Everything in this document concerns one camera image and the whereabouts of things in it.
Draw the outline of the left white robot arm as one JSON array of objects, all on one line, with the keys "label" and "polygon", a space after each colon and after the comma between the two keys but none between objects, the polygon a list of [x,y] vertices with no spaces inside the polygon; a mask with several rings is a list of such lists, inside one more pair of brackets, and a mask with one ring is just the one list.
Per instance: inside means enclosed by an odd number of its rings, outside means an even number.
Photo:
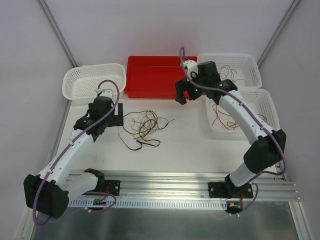
[{"label": "left white robot arm", "polygon": [[23,181],[26,206],[32,209],[37,226],[37,214],[48,219],[60,218],[70,201],[85,193],[108,195],[105,175],[88,168],[75,179],[67,178],[83,153],[93,145],[106,128],[124,124],[123,103],[110,97],[97,96],[88,104],[86,114],[74,124],[66,144],[51,162],[37,175],[29,174]]}]

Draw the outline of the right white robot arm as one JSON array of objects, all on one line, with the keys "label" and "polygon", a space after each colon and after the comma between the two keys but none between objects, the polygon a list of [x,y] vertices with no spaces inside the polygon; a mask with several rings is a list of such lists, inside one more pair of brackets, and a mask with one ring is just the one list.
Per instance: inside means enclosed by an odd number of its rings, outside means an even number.
[{"label": "right white robot arm", "polygon": [[254,113],[237,86],[230,79],[220,78],[213,61],[181,60],[180,67],[185,77],[175,83],[176,102],[184,105],[206,96],[235,120],[250,144],[243,163],[213,189],[217,197],[234,198],[260,174],[269,174],[269,167],[285,161],[286,134],[274,130]]}]

